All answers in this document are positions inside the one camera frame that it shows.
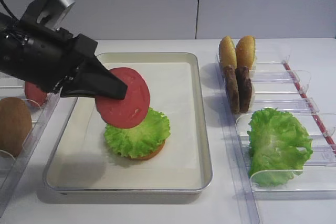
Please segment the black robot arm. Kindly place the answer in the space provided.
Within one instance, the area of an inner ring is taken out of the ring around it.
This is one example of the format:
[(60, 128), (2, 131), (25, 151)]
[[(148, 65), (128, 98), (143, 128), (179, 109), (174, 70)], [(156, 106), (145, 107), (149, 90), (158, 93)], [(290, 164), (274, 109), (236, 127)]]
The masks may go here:
[(83, 34), (73, 37), (63, 28), (53, 31), (1, 14), (1, 72), (46, 93), (123, 100), (128, 87), (97, 59), (97, 45)]

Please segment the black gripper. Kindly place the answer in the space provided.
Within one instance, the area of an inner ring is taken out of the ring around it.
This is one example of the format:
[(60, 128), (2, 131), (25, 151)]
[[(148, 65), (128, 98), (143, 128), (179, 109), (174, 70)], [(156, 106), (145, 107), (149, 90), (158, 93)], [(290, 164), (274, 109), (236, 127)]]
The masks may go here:
[(23, 20), (15, 28), (24, 34), (15, 77), (36, 84), (44, 92), (58, 93), (61, 89), (62, 98), (125, 98), (128, 86), (94, 57), (95, 40)]

